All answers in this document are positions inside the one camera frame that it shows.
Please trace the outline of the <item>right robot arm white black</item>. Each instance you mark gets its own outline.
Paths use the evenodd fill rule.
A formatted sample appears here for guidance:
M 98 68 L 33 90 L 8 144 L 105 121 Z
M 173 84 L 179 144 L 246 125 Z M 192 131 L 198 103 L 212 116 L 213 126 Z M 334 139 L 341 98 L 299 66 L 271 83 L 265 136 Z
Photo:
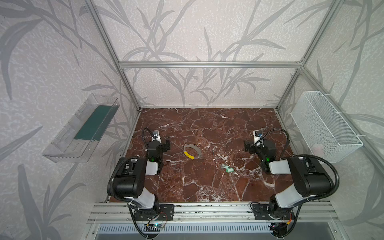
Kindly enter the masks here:
M 276 145 L 271 141 L 244 142 L 245 152 L 257 155 L 262 171 L 270 175 L 290 175 L 293 183 L 271 196 L 268 204 L 251 206 L 257 220 L 295 218 L 293 208 L 328 198 L 340 186 L 336 168 L 314 155 L 294 155 L 276 159 Z

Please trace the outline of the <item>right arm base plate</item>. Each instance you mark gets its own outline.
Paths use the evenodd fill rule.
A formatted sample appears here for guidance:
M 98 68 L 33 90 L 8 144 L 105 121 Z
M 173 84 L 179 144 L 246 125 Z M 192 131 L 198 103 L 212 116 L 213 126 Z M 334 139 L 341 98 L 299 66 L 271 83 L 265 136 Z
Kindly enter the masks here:
M 283 209 L 274 204 L 261 204 L 258 202 L 251 203 L 250 207 L 256 220 L 276 220 L 284 222 L 295 219 L 292 208 Z

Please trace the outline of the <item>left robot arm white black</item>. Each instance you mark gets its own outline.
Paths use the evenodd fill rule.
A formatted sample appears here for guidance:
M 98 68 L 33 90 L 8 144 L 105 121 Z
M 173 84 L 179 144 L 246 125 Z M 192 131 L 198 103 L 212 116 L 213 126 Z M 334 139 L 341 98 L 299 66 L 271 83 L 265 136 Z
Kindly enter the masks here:
M 134 217 L 153 219 L 161 213 L 159 199 L 145 187 L 146 176 L 159 175 L 164 161 L 163 153 L 171 149 L 169 140 L 153 140 L 147 144 L 145 157 L 120 158 L 108 186 L 109 196 L 126 202 Z

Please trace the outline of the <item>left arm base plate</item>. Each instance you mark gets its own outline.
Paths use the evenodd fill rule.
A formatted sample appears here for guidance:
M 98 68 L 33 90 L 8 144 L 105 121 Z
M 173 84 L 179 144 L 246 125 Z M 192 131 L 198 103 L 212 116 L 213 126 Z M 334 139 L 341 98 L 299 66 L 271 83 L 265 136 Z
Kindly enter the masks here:
M 151 209 L 135 210 L 134 218 L 136 221 L 145 220 L 160 220 L 160 221 L 171 221 L 173 220 L 175 213 L 175 205 L 173 204 L 160 204 L 155 205 Z

